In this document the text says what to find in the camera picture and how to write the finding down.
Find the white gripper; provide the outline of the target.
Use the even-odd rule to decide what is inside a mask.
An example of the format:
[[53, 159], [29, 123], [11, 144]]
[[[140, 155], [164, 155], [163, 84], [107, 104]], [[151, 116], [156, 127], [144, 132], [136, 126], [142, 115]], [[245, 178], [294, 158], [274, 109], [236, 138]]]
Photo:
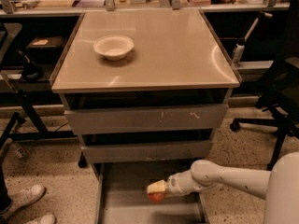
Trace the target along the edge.
[[190, 171], [170, 175], [166, 182], [160, 180], [147, 187], [147, 193], [165, 193], [166, 197], [186, 196], [199, 190], [200, 185], [192, 178]]

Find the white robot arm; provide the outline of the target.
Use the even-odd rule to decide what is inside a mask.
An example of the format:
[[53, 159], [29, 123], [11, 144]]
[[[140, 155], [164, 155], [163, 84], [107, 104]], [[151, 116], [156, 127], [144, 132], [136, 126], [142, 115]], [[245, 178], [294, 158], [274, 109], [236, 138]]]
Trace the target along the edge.
[[270, 171], [199, 160], [181, 173], [148, 185], [150, 200], [202, 193], [223, 184], [265, 200], [263, 224], [299, 224], [299, 153], [281, 157]]

